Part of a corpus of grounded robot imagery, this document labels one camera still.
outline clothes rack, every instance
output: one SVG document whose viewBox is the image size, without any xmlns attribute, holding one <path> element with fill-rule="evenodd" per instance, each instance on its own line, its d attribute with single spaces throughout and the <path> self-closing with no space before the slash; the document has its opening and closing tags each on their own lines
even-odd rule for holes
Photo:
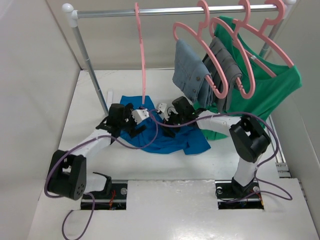
<svg viewBox="0 0 320 240">
<path fill-rule="evenodd" d="M 296 0 L 283 0 L 286 5 L 286 18 L 292 9 L 292 6 L 296 3 Z M 277 6 L 273 4 L 258 4 L 250 5 L 251 12 L 273 12 L 277 11 Z M 85 18 L 107 18 L 107 17 L 130 17 L 135 16 L 134 9 L 128 10 L 102 10 L 102 11 L 77 11 L 74 10 L 74 7 L 65 3 L 62 6 L 62 11 L 66 14 L 69 26 L 72 28 L 73 34 L 75 36 L 76 42 L 80 48 L 82 57 L 84 59 L 85 65 L 91 77 L 92 83 L 94 85 L 95 91 L 99 98 L 100 104 L 104 111 L 104 114 L 107 116 L 109 114 L 108 107 L 103 96 L 103 93 L 100 89 L 94 68 L 90 61 L 85 43 L 81 36 L 78 19 Z M 211 14 L 224 14 L 224 13 L 242 13 L 245 12 L 245 8 L 242 5 L 233 5 L 233 6 L 210 6 L 209 11 Z M 158 15 L 185 15 L 185 14 L 203 14 L 204 10 L 202 7 L 175 7 L 175 8 L 151 8 L 151 9 L 140 9 L 139 16 L 158 16 Z M 278 32 L 283 20 L 277 25 L 273 26 L 269 33 L 269 38 L 273 39 Z M 269 46 L 265 43 L 259 53 L 261 57 L 264 57 L 268 51 Z"/>
</svg>

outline white ball end cap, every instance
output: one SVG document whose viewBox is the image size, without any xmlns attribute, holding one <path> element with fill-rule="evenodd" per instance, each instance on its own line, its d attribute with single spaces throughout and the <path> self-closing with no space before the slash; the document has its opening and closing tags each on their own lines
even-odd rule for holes
<svg viewBox="0 0 320 240">
<path fill-rule="evenodd" d="M 65 3 L 62 5 L 62 11 L 66 14 L 72 13 L 73 10 L 74 10 L 74 7 L 70 3 Z"/>
</svg>

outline rectangular slot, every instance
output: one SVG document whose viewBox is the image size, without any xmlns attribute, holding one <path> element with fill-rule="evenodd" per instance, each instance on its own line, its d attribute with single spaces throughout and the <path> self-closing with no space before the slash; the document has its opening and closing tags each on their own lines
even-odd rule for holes
<svg viewBox="0 0 320 240">
<path fill-rule="evenodd" d="M 126 210 L 127 209 L 127 181 L 112 181 L 110 194 L 105 195 L 99 191 L 92 191 L 91 193 L 95 199 L 94 210 Z M 81 210 L 91 210 L 93 200 L 88 195 L 83 195 L 81 199 Z"/>
<path fill-rule="evenodd" d="M 219 210 L 230 209 L 264 209 L 263 200 L 260 194 L 254 194 L 237 202 L 228 202 L 234 199 L 241 199 L 253 192 L 254 187 L 259 187 L 257 182 L 253 182 L 242 195 L 233 191 L 230 180 L 215 181 L 217 205 Z"/>
</svg>

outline white wall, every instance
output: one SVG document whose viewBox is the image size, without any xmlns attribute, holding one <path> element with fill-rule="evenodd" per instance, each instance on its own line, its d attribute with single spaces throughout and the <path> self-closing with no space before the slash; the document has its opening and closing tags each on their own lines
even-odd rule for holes
<svg viewBox="0 0 320 240">
<path fill-rule="evenodd" d="M 0 239 L 25 240 L 79 67 L 44 0 L 0 2 Z"/>
<path fill-rule="evenodd" d="M 94 10 L 127 10 L 134 9 L 135 2 L 141 9 L 195 7 L 198 0 L 47 0 L 54 15 L 57 18 L 72 50 L 85 68 L 80 50 L 74 38 L 71 28 L 68 26 L 66 17 L 62 12 L 62 5 L 69 2 L 74 9 L 79 11 Z M 264 0 L 251 0 L 251 4 L 263 4 Z M 232 6 L 238 5 L 238 0 L 207 0 L 209 6 Z M 227 14 L 229 16 L 244 18 L 243 13 Z M 266 17 L 274 18 L 275 12 L 253 12 L 250 23 L 253 26 L 261 26 Z M 166 15 L 166 16 L 142 16 L 141 31 L 144 42 L 145 60 L 147 68 L 166 68 L 174 66 L 176 42 L 173 37 L 172 27 L 174 22 L 183 22 L 197 31 L 198 22 L 203 21 L 203 14 L 196 15 Z M 108 17 L 108 18 L 83 18 L 79 21 L 79 29 L 96 70 L 113 69 L 141 69 L 141 55 L 139 37 L 134 16 Z M 179 38 L 187 42 L 204 56 L 204 50 L 189 33 L 178 30 Z M 209 29 L 203 31 L 203 39 L 211 41 Z M 261 49 L 262 41 L 246 32 L 244 39 L 254 49 Z"/>
<path fill-rule="evenodd" d="M 318 233 L 320 233 L 319 10 L 318 0 L 300 1 L 276 39 L 297 65 L 303 87 L 288 97 L 272 115 L 290 172 L 302 182 Z"/>
</svg>

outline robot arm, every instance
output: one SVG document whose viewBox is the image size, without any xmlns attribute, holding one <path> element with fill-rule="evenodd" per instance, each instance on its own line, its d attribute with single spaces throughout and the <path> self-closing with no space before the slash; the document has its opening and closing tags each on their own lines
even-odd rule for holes
<svg viewBox="0 0 320 240">
<path fill-rule="evenodd" d="M 126 131 L 133 138 L 146 129 L 146 126 L 136 128 L 144 119 L 148 117 L 147 110 L 133 110 L 133 105 L 126 106 L 118 103 L 111 105 L 109 116 L 95 128 L 85 140 L 77 146 L 95 139 L 68 155 L 58 167 L 53 171 L 47 190 L 51 193 L 78 200 L 84 193 L 87 185 L 87 160 L 91 160 L 100 150 L 108 147 L 118 138 L 121 131 Z M 54 165 L 68 151 L 57 150 L 51 160 L 49 173 Z M 108 195 L 111 188 L 111 177 L 100 173 L 95 173 L 95 178 L 105 178 L 105 194 Z"/>
<path fill-rule="evenodd" d="M 238 167 L 232 178 L 232 188 L 239 194 L 244 193 L 254 179 L 254 173 L 262 154 L 271 143 L 270 137 L 259 122 L 248 115 L 212 117 L 217 113 L 203 108 L 195 110 L 185 97 L 177 98 L 172 104 L 177 113 L 171 112 L 167 123 L 179 125 L 197 120 L 195 127 L 218 132 L 232 138 L 239 154 Z M 164 127 L 169 136 L 174 135 L 173 129 Z"/>
</svg>

